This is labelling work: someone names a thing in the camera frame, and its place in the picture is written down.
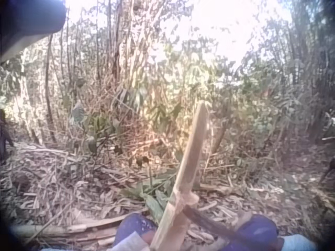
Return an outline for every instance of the dirt ground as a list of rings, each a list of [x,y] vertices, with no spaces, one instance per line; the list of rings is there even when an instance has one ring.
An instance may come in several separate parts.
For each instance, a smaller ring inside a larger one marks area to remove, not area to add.
[[[241,210],[260,213],[277,224],[281,235],[300,233],[320,241],[333,227],[335,213],[335,174],[318,184],[332,152],[329,145],[304,144],[290,153],[285,164],[262,170],[253,182],[208,171],[195,190],[200,196],[199,208],[226,225],[234,222]],[[111,153],[110,159],[109,164],[100,165],[89,156],[16,143],[1,167],[2,209],[14,225],[49,224],[55,231],[57,226],[87,227],[88,234],[79,231],[78,235],[53,238],[40,234],[33,246],[106,249],[122,220],[119,216],[149,214],[143,201],[122,194],[125,185],[147,177],[145,168],[129,168],[122,155]],[[29,229],[22,232],[29,236]],[[191,225],[188,238],[211,243],[216,237]]]

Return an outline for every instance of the fallen bamboo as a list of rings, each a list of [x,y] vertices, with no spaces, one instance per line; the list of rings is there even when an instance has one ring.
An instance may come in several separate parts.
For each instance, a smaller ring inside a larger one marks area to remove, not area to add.
[[[177,175],[163,218],[155,233],[150,250],[179,251],[188,230],[190,220],[183,214],[186,205],[194,207],[199,197],[192,193],[199,158],[206,135],[208,111],[200,101],[192,124],[185,154]]]

